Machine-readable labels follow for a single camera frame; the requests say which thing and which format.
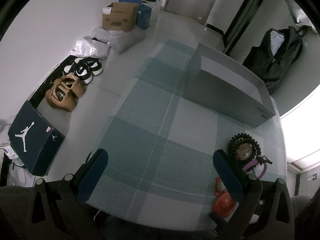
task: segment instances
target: cardboard box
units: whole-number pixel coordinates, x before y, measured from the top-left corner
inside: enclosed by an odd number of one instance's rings
[[[146,30],[149,27],[152,9],[144,5],[142,0],[119,0],[119,2],[129,2],[138,4],[139,8],[137,26],[142,30]]]
[[[102,28],[130,32],[137,22],[138,4],[113,2],[103,8]]]
[[[183,97],[253,128],[276,115],[264,82],[227,55],[199,44]]]

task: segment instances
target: table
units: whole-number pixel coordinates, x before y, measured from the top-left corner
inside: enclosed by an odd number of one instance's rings
[[[272,165],[263,180],[286,179],[280,116],[256,129],[182,98],[194,49],[160,43],[108,119],[99,147],[109,164],[87,202],[134,223],[173,230],[212,230],[215,150],[248,133]]]

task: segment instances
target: jordan shoe box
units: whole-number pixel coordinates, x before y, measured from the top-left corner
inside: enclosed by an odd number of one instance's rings
[[[29,101],[21,107],[8,135],[13,150],[27,170],[36,176],[47,173],[65,138]]]

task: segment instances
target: black jacket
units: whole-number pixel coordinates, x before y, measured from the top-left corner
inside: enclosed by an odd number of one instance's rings
[[[273,56],[271,51],[271,32],[284,35],[284,42]],[[283,30],[268,30],[259,47],[252,47],[243,66],[256,74],[265,83],[271,94],[278,87],[287,67],[294,62],[302,50],[302,36],[292,26]]]

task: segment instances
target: tan sandal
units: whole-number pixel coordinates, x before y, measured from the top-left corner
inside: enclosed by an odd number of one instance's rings
[[[45,99],[49,106],[67,112],[72,112],[77,105],[77,101],[72,96],[71,92],[65,87],[56,84],[54,84],[51,89],[47,90]]]
[[[61,78],[61,85],[70,90],[76,98],[82,97],[85,93],[85,88],[80,79],[72,73],[69,73],[65,77]]]

